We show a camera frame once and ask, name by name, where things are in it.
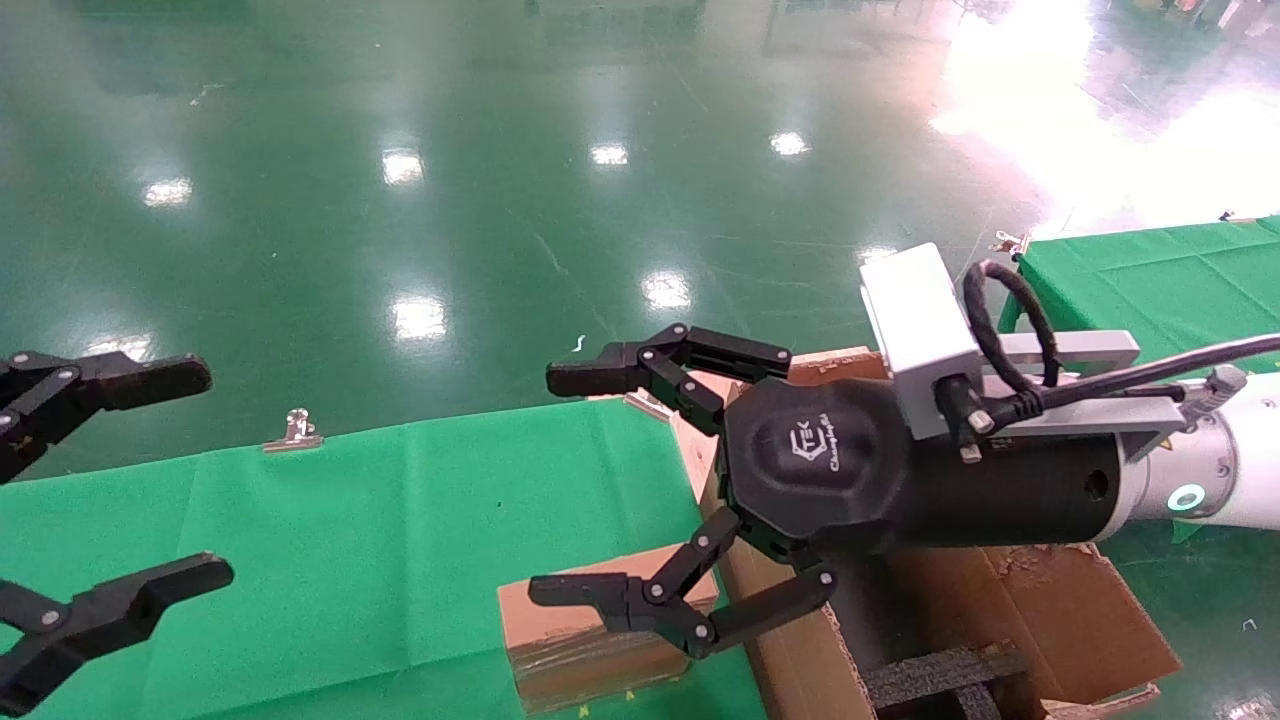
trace green tablecloth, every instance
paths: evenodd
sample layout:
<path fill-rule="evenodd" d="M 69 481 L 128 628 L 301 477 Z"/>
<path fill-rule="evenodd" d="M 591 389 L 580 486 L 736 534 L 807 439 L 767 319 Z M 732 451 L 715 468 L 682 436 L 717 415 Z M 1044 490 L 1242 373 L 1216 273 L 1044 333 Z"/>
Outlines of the green tablecloth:
<path fill-rule="evenodd" d="M 37 720 L 507 719 L 524 714 L 495 588 L 698 523 L 669 428 L 576 402 L 13 484 L 0 577 L 67 600 L 202 550 L 237 573 L 152 642 L 87 665 Z M 741 650 L 586 712 L 764 717 Z"/>
<path fill-rule="evenodd" d="M 1142 361 L 1280 332 L 1280 217 L 1033 242 L 1019 270 L 1055 329 L 1126 329 Z M 1000 331 L 1015 320 L 1006 304 Z M 1268 373 L 1277 361 L 1238 365 Z"/>

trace cardboard box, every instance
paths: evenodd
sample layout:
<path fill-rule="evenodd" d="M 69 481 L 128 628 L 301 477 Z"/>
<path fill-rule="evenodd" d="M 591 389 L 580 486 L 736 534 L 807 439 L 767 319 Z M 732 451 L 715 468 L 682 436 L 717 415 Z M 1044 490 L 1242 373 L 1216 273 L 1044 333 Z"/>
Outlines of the cardboard box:
<path fill-rule="evenodd" d="M 618 557 L 564 573 L 627 573 L 648 578 L 678 544 Z M 708 574 L 685 596 L 710 612 L 719 591 Z M 689 659 L 653 633 L 609 634 L 591 607 L 540 607 L 529 600 L 529 580 L 498 588 L 507 659 L 525 712 L 534 715 L 581 705 L 678 676 Z"/>
<path fill-rule="evenodd" d="M 799 356 L 790 379 L 817 384 L 884 377 L 879 355 L 861 347 Z M 736 396 L 731 380 L 705 374 L 699 380 L 730 401 Z M 678 416 L 672 423 L 708 516 L 719 506 L 710 473 L 716 438 Z M 1151 682 L 1181 667 L 1116 569 L 1092 544 L 929 550 L 890 560 L 920 609 L 934 651 L 1012 643 L 1023 655 L 1029 687 L 1001 698 L 1007 717 L 1108 717 L 1158 696 Z M 719 568 L 731 601 L 794 574 L 742 542 Z M 829 609 L 767 633 L 746 650 L 771 719 L 876 720 Z M 1019 694 L 1038 701 L 1019 703 Z"/>

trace green table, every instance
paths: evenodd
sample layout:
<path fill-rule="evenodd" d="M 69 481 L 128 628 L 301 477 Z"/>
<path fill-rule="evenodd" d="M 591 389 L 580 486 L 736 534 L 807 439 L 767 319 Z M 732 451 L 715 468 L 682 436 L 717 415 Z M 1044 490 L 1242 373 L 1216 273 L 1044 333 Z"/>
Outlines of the green table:
<path fill-rule="evenodd" d="M 1033 242 L 1019 269 L 1055 328 L 1128 329 L 1142 361 L 1280 331 L 1280 218 Z M 1015 320 L 1006 304 L 1001 332 Z M 1266 373 L 1277 360 L 1239 365 Z M 1280 533 L 1185 536 L 1175 529 L 1174 544 L 1167 524 L 1139 523 L 1103 546 L 1185 664 L 1135 720 L 1280 701 Z"/>
<path fill-rule="evenodd" d="M 9 486 L 0 577 L 65 600 L 202 550 L 237 571 L 36 720 L 524 717 L 498 585 L 681 542 L 699 521 L 667 425 L 575 402 Z M 741 650 L 553 717 L 584 712 L 764 717 Z"/>
<path fill-rule="evenodd" d="M 1140 360 L 1280 332 L 1280 217 L 1033 242 L 1019 272 L 1055 329 L 1126 329 Z M 1006 302 L 1000 332 L 1016 319 Z M 1238 365 L 1268 373 L 1277 361 Z"/>

